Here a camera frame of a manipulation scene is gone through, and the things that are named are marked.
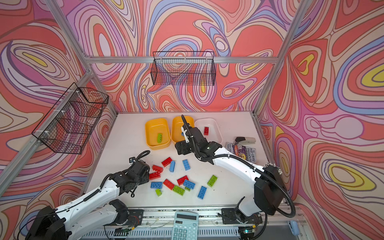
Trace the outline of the blue lego brick studs up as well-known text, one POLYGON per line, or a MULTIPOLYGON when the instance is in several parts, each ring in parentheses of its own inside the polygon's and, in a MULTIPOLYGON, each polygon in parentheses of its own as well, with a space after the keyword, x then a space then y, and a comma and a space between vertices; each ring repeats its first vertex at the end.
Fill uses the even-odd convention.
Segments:
POLYGON ((182 163, 183 163, 184 169, 185 169, 186 171, 189 171, 189 170, 191 169, 191 166, 190 166, 188 160, 183 160, 182 163))

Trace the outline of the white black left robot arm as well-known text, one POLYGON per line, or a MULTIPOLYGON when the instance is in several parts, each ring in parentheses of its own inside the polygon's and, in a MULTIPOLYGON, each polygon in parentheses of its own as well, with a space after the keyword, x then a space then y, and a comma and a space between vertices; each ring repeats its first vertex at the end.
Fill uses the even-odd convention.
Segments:
POLYGON ((123 171, 108 174, 101 185, 89 193, 61 205, 40 210, 26 235, 27 240, 78 240, 109 224, 125 225, 128 207, 118 197, 149 182, 150 166, 135 160, 123 171))

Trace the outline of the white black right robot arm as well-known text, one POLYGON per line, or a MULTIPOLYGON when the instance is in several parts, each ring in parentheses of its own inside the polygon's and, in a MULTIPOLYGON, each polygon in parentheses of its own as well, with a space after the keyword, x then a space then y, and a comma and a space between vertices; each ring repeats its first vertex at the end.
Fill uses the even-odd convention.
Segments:
POLYGON ((178 155, 192 153, 199 161, 222 167, 253 186, 254 193, 242 197, 234 208, 239 222, 260 212, 270 216, 278 212, 287 218, 296 216, 294 202, 276 165, 268 163, 260 166, 250 163, 232 154, 221 144, 208 142, 198 128, 191 127, 184 115, 181 118, 181 131, 185 139, 175 144, 178 155))

